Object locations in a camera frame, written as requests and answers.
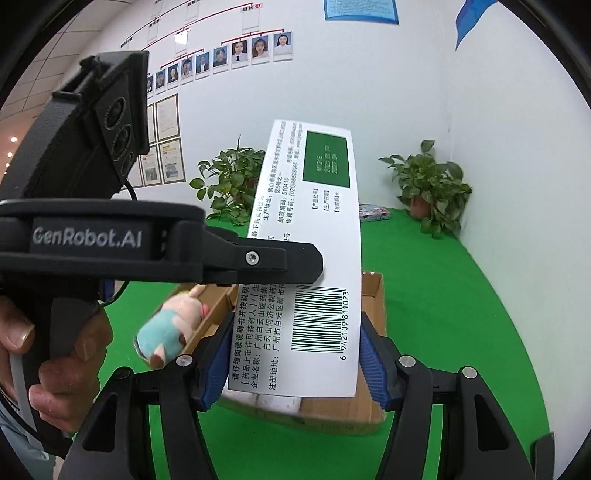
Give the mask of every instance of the black cable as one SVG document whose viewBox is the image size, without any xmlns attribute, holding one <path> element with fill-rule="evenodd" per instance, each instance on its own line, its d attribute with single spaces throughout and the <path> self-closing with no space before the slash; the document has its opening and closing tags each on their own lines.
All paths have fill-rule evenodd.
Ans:
<svg viewBox="0 0 591 480">
<path fill-rule="evenodd" d="M 129 183 L 129 180 L 126 180 L 125 183 L 123 184 L 125 185 L 125 188 L 127 189 L 127 191 L 129 192 L 129 195 L 131 196 L 132 200 L 137 200 L 138 196 L 135 194 L 135 190 L 134 188 L 131 186 L 131 183 Z"/>
<path fill-rule="evenodd" d="M 131 196 L 131 199 L 132 200 L 137 200 L 138 199 L 138 196 L 135 194 L 135 190 L 131 186 L 131 183 L 129 183 L 129 180 L 125 180 L 125 182 L 123 183 L 123 185 L 125 185 L 125 188 L 129 192 L 129 195 Z M 106 301 L 104 303 L 101 303 L 100 306 L 104 308 L 104 307 L 108 307 L 109 305 L 113 305 L 117 300 L 119 300 L 120 296 L 123 295 L 123 292 L 127 288 L 127 285 L 129 285 L 129 280 L 125 280 L 125 282 L 123 283 L 123 285 L 121 285 L 121 288 L 117 291 L 117 293 L 115 295 L 113 295 L 113 298 L 112 299 L 110 299 L 109 301 Z"/>
</svg>

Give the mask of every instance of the ceiling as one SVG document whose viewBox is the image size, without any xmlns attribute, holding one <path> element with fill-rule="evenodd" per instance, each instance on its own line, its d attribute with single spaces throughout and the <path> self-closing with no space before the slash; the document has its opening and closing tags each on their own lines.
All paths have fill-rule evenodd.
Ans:
<svg viewBox="0 0 591 480">
<path fill-rule="evenodd" d="M 0 181 L 8 153 L 14 153 L 22 138 L 43 110 L 61 78 L 88 43 L 135 0 L 93 0 L 70 20 L 39 52 L 12 89 L 0 109 Z"/>
</svg>

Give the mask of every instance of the green label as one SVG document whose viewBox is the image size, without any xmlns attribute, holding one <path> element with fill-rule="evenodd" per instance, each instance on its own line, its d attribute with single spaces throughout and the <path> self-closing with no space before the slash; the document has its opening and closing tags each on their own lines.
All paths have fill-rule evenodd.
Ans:
<svg viewBox="0 0 591 480">
<path fill-rule="evenodd" d="M 304 156 L 304 181 L 350 188 L 347 139 L 308 132 Z"/>
</svg>

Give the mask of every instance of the green leaves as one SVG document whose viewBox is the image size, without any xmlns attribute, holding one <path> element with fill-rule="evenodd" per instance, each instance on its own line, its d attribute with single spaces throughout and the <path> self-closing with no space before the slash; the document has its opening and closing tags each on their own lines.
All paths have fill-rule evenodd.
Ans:
<svg viewBox="0 0 591 480">
<path fill-rule="evenodd" d="M 431 203 L 433 201 L 433 195 L 429 190 L 424 190 L 421 192 L 421 197 L 423 197 L 423 200 L 425 200 L 427 203 Z"/>
<path fill-rule="evenodd" d="M 240 137 L 236 148 L 220 151 L 213 160 L 202 160 L 197 166 L 202 178 L 189 182 L 197 190 L 197 198 L 212 201 L 215 211 L 208 218 L 229 219 L 237 225 L 247 225 L 255 200 L 256 185 L 261 174 L 264 150 L 241 148 Z M 205 179 L 217 177 L 217 182 L 205 185 Z"/>
<path fill-rule="evenodd" d="M 240 187 L 244 183 L 244 175 L 242 173 L 233 173 L 230 180 L 233 187 Z"/>
<path fill-rule="evenodd" d="M 226 206 L 226 200 L 222 197 L 217 197 L 213 199 L 212 208 L 214 210 L 222 210 Z"/>
<path fill-rule="evenodd" d="M 449 171 L 449 174 L 452 176 L 454 180 L 462 181 L 462 179 L 464 178 L 464 172 L 457 163 L 454 163 L 452 161 L 447 162 L 447 170 Z"/>
<path fill-rule="evenodd" d="M 427 153 L 433 149 L 435 145 L 435 140 L 423 140 L 421 142 L 421 152 Z"/>
<path fill-rule="evenodd" d="M 392 181 L 398 180 L 400 201 L 409 206 L 418 195 L 431 206 L 430 216 L 421 223 L 421 231 L 434 238 L 443 232 L 458 232 L 460 218 L 472 188 L 463 183 L 464 172 L 454 162 L 437 163 L 433 147 L 435 140 L 421 142 L 421 153 L 410 155 L 406 160 L 400 155 L 380 158 L 393 168 Z"/>
<path fill-rule="evenodd" d="M 438 200 L 436 202 L 437 210 L 439 210 L 441 213 L 445 213 L 445 210 L 447 209 L 448 205 L 449 205 L 449 200 Z"/>
<path fill-rule="evenodd" d="M 199 190 L 205 185 L 205 182 L 202 179 L 193 179 L 189 182 L 189 186 L 192 189 Z"/>
</svg>

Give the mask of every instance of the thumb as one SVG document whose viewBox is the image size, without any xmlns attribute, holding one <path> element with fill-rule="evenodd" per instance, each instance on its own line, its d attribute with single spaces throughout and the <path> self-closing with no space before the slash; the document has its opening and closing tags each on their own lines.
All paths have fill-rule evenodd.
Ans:
<svg viewBox="0 0 591 480">
<path fill-rule="evenodd" d="M 11 353 L 28 351 L 35 336 L 35 326 L 8 297 L 0 297 L 0 343 Z"/>
</svg>

